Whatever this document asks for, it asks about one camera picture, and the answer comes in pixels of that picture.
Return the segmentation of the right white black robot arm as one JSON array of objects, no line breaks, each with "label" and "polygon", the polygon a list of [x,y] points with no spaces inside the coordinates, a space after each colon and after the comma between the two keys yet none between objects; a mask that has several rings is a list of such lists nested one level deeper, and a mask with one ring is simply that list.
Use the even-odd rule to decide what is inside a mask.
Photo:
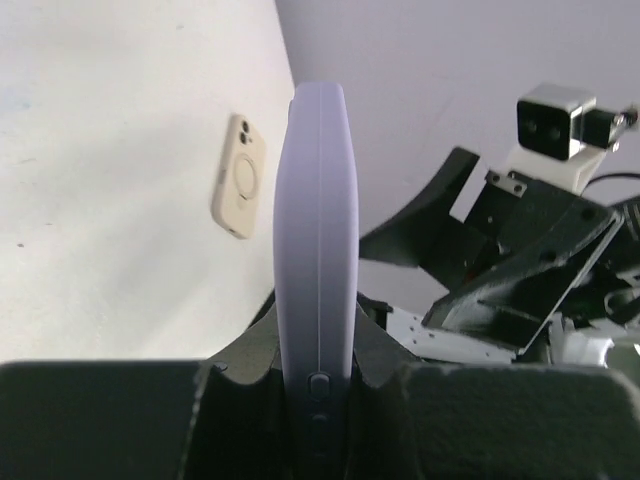
[{"label": "right white black robot arm", "polygon": [[512,171],[489,172],[464,220],[451,209],[478,162],[455,148],[404,208],[360,242],[363,259],[424,270],[445,289],[402,336],[436,359],[592,362],[639,339],[639,201],[601,205]]}]

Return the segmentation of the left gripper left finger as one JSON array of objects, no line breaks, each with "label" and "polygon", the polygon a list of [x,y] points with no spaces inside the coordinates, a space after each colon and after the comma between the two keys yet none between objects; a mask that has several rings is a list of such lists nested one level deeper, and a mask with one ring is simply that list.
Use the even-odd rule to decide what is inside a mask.
[{"label": "left gripper left finger", "polygon": [[206,360],[4,364],[2,477],[283,478],[273,305]]}]

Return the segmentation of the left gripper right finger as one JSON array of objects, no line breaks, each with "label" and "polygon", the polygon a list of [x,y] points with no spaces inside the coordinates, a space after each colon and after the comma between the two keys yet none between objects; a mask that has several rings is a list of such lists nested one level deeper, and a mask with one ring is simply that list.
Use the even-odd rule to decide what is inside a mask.
[{"label": "left gripper right finger", "polygon": [[350,479],[635,479],[639,390],[598,367],[418,359],[358,299]]}]

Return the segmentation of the lavender phone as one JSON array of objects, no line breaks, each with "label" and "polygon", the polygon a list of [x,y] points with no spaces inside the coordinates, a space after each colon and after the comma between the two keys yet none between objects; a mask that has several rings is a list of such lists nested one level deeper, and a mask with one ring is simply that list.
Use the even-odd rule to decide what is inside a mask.
[{"label": "lavender phone", "polygon": [[344,475],[359,258],[358,188],[337,83],[290,103],[273,216],[275,297],[299,479]]}]

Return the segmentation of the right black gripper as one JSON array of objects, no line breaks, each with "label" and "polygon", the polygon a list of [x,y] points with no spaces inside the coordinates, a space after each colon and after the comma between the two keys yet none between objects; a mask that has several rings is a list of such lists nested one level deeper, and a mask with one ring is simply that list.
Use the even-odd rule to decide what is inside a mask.
[{"label": "right black gripper", "polygon": [[422,325],[515,355],[534,344],[596,264],[623,220],[542,181],[482,205],[470,224],[450,210],[479,156],[454,148],[405,207],[360,240],[360,257],[420,268],[446,287]]}]

